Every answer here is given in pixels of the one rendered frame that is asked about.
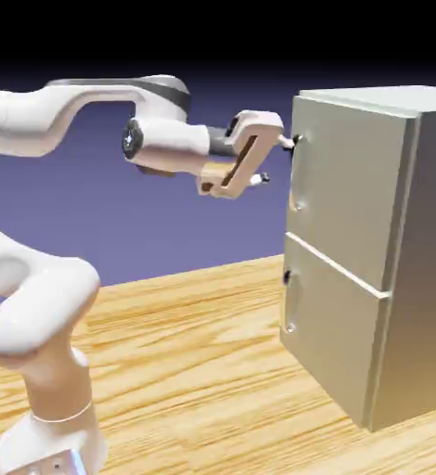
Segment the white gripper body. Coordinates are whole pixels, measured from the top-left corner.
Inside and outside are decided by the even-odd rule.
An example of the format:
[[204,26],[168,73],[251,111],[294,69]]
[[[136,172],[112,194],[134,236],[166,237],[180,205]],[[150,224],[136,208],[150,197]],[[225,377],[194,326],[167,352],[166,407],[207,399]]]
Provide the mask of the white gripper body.
[[284,132],[284,124],[275,112],[242,110],[236,119],[225,143],[233,148],[237,158],[225,177],[211,187],[210,194],[215,198],[240,196]]

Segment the large grey-green cabinet door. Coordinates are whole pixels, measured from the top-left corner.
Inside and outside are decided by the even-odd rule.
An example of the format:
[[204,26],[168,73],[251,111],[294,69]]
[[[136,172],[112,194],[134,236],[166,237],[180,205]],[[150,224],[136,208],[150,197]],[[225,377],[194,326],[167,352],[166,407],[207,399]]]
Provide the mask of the large grey-green cabinet door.
[[307,137],[307,187],[287,229],[382,291],[418,118],[415,109],[309,92],[293,102],[292,131]]

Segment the grey-green metal cabinet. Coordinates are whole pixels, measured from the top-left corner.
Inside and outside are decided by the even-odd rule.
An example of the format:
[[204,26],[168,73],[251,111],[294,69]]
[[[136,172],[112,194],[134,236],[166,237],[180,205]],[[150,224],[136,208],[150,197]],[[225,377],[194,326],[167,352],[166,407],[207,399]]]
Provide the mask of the grey-green metal cabinet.
[[363,427],[382,430],[436,410],[436,87],[302,92],[415,109],[419,114],[394,229],[385,290],[390,298],[378,321],[369,418]]

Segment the small grey-green cabinet door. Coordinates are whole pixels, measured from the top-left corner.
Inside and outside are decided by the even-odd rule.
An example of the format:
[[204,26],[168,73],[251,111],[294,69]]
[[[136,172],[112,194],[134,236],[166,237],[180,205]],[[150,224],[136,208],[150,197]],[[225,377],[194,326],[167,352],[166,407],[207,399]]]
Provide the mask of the small grey-green cabinet door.
[[367,425],[374,350],[381,316],[390,298],[291,232],[285,235],[283,276],[300,276],[296,329],[280,339],[325,392],[358,426]]

